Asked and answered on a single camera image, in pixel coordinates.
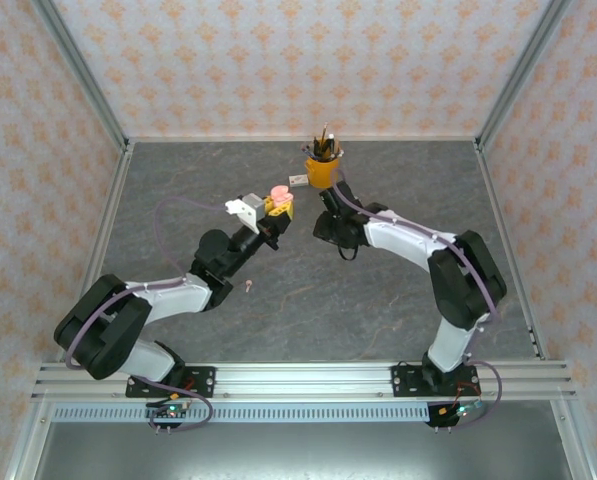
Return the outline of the aluminium mounting rail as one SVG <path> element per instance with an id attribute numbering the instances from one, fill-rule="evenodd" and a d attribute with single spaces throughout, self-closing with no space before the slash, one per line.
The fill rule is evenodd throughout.
<path id="1" fill-rule="evenodd" d="M 351 402 L 392 401 L 392 363 L 306 362 L 229 363 L 215 365 L 214 402 Z M 572 400 L 579 389 L 563 361 L 494 361 L 477 367 L 481 393 L 460 395 L 465 401 Z M 124 397 L 127 376 L 116 373 L 93 380 L 61 364 L 41 366 L 32 389 L 34 400 L 115 401 Z"/>

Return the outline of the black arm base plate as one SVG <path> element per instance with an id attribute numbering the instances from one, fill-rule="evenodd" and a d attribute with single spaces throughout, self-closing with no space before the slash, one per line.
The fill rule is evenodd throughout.
<path id="1" fill-rule="evenodd" d="M 216 383 L 216 368 L 212 366 L 183 366 L 176 367 L 168 374 L 160 384 L 172 388 L 183 389 L 200 394 L 203 397 L 211 398 Z M 173 391 L 154 386 L 131 376 L 126 385 L 125 396 L 127 398 L 165 398 L 173 394 Z"/>
<path id="2" fill-rule="evenodd" d="M 451 372 L 441 372 L 434 365 L 396 364 L 390 369 L 395 397 L 479 396 L 477 369 L 459 365 Z"/>

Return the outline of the grey metal panel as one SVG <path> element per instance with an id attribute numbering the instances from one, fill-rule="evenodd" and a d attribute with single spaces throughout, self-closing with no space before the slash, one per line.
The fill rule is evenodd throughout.
<path id="1" fill-rule="evenodd" d="M 585 480 L 549 420 L 505 416 L 433 433 L 416 423 L 55 423 L 15 480 Z"/>

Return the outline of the yellow pen cup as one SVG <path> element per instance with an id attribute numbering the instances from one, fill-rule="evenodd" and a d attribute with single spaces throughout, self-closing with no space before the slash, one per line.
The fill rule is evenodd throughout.
<path id="1" fill-rule="evenodd" d="M 307 156 L 305 162 L 309 184 L 318 189 L 327 189 L 332 185 L 332 171 L 339 167 L 339 157 L 329 156 L 324 160 Z"/>

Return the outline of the aluminium frame post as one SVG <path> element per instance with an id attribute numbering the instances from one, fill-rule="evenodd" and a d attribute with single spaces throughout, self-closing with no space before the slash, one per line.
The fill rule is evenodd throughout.
<path id="1" fill-rule="evenodd" d="M 105 131 L 119 149 L 125 151 L 129 139 L 54 0 L 30 0 L 30 2 L 52 35 L 57 48 L 82 87 Z"/>
<path id="2" fill-rule="evenodd" d="M 504 119 L 520 94 L 529 74 L 559 26 L 573 0 L 549 0 L 533 33 L 525 44 L 511 74 L 496 98 L 480 133 L 474 138 L 476 151 L 482 153 L 494 139 Z"/>

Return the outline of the aluminium table edge rail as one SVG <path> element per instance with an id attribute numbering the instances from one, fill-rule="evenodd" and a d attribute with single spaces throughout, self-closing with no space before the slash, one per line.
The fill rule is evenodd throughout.
<path id="1" fill-rule="evenodd" d="M 133 149 L 134 145 L 129 144 L 125 146 L 119 154 L 113 177 L 108 188 L 104 208 L 99 218 L 96 238 L 89 255 L 87 268 L 85 270 L 78 297 L 82 297 L 88 291 L 92 284 L 97 280 L 102 270 L 118 205 L 130 167 Z"/>
<path id="2" fill-rule="evenodd" d="M 545 361 L 549 359 L 549 351 L 545 344 L 545 340 L 542 335 L 541 325 L 535 315 L 534 308 L 531 305 L 531 301 L 528 295 L 528 291 L 525 288 L 522 274 L 519 269 L 519 265 L 516 259 L 516 255 L 512 245 L 512 238 L 507 225 L 507 221 L 504 217 L 502 203 L 498 198 L 498 194 L 495 190 L 493 182 L 493 176 L 490 168 L 487 164 L 487 159 L 484 153 L 484 148 L 474 142 L 474 150 L 477 156 L 477 160 L 483 175 L 484 183 L 489 195 L 489 199 L 492 205 L 494 217 L 498 226 L 502 244 L 504 247 L 505 255 L 508 261 L 510 272 L 513 278 L 514 286 L 517 292 L 519 304 L 521 306 L 525 323 L 527 324 L 527 330 L 530 339 L 532 340 L 533 349 L 535 355 L 541 360 Z"/>

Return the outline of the small green circuit board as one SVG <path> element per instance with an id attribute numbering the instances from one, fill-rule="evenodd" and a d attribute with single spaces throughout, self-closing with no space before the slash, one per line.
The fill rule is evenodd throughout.
<path id="1" fill-rule="evenodd" d="M 480 409 L 482 405 L 483 403 L 481 400 L 468 402 L 466 404 L 454 403 L 448 406 L 441 406 L 438 410 L 438 413 L 447 418 L 454 416 L 460 418 L 468 415 L 472 411 Z"/>
<path id="2" fill-rule="evenodd" d="M 190 400 L 162 400 L 146 404 L 149 416 L 154 418 L 184 418 L 190 407 Z"/>

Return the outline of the long aluminium table rail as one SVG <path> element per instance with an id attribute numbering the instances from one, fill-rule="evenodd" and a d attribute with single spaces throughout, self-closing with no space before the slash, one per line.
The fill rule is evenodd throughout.
<path id="1" fill-rule="evenodd" d="M 306 143 L 312 138 L 312 135 L 302 136 L 152 136 L 139 137 L 134 136 L 128 139 L 128 143 L 135 145 L 138 143 L 238 143 L 238 142 L 292 142 L 297 144 Z M 476 138 L 474 136 L 434 136 L 434 135 L 414 135 L 414 136 L 352 136 L 352 135 L 335 135 L 337 140 L 341 142 L 469 142 L 473 143 Z"/>

